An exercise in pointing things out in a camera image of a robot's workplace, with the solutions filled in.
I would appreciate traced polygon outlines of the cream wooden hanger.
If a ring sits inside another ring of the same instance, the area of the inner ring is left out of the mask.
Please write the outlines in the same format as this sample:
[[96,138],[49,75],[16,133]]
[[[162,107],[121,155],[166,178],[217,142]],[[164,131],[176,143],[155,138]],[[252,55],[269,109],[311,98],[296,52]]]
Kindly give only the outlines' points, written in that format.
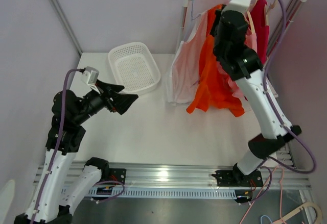
[[257,2],[258,2],[258,0],[254,0],[254,3],[253,4],[250,4],[250,11],[249,10],[246,11],[246,15],[247,15],[246,22],[250,26],[251,34],[255,34],[256,33],[255,32],[254,23],[253,23],[253,19],[252,19],[252,15],[251,15],[251,10],[255,7],[255,5],[256,5]]

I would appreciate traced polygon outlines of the orange t shirt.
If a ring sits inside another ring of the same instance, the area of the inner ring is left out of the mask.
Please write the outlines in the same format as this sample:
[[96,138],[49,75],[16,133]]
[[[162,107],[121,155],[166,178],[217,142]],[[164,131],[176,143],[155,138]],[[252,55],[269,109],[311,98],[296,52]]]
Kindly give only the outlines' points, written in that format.
[[214,38],[210,35],[215,11],[221,10],[222,4],[218,4],[207,12],[206,39],[202,46],[199,58],[199,85],[194,100],[187,107],[187,113],[191,114],[195,109],[206,112],[210,107],[228,109],[235,117],[242,116],[245,111],[239,98],[232,95],[227,83],[228,75],[220,73],[213,54]]

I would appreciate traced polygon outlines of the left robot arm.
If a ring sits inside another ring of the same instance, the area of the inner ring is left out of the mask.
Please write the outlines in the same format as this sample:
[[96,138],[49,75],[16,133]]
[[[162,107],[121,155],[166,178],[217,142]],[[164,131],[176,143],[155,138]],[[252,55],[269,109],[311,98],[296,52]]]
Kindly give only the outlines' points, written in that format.
[[92,157],[68,192],[61,192],[86,133],[82,124],[102,109],[122,115],[138,99],[138,95],[125,94],[123,89],[122,85],[96,80],[83,97],[67,88],[55,95],[41,178],[28,209],[16,216],[14,223],[72,223],[75,209],[88,190],[110,180],[109,162]]

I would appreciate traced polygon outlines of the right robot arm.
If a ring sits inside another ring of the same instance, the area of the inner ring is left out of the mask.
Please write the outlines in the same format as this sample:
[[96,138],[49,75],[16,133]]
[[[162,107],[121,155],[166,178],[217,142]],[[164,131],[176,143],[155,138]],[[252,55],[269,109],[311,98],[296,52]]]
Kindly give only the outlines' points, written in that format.
[[287,119],[280,122],[280,111],[264,81],[263,65],[255,50],[245,44],[248,23],[242,13],[235,10],[216,10],[216,19],[210,34],[214,37],[213,54],[223,70],[237,84],[247,98],[259,122],[261,132],[248,142],[249,150],[234,165],[232,179],[245,185],[251,174],[270,155],[301,133],[300,126]]

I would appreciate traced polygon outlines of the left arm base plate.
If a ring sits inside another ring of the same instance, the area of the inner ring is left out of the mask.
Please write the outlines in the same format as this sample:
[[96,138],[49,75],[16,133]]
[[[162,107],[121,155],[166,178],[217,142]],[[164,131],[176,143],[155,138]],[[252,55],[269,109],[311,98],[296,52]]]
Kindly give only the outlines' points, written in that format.
[[104,181],[118,181],[125,183],[126,169],[124,168],[111,168],[109,173],[103,178]]

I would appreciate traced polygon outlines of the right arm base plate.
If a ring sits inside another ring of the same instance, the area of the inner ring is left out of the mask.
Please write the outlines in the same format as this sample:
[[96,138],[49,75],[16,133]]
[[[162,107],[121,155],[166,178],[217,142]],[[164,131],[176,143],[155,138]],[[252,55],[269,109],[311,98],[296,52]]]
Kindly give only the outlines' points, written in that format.
[[236,170],[216,170],[211,174],[219,187],[262,187],[263,178],[259,170],[243,175]]

